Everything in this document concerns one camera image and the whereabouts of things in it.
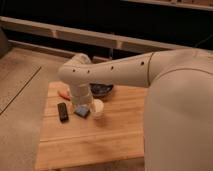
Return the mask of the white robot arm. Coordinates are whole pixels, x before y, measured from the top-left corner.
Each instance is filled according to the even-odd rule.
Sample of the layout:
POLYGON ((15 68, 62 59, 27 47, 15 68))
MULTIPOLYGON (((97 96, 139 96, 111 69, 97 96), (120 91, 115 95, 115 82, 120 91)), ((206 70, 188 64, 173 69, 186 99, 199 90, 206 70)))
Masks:
POLYGON ((77 54, 58 75, 76 104, 91 101, 91 83, 146 87, 145 171, 213 171, 212 52, 158 51, 97 64, 77 54))

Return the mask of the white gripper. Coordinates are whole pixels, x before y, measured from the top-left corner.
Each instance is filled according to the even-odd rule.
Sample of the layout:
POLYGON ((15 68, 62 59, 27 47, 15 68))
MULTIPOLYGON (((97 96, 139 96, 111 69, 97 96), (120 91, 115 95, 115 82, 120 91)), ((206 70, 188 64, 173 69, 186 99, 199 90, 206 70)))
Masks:
POLYGON ((93 96, 89 87, 71 87, 71 102, 73 105, 87 105, 93 101, 93 96))

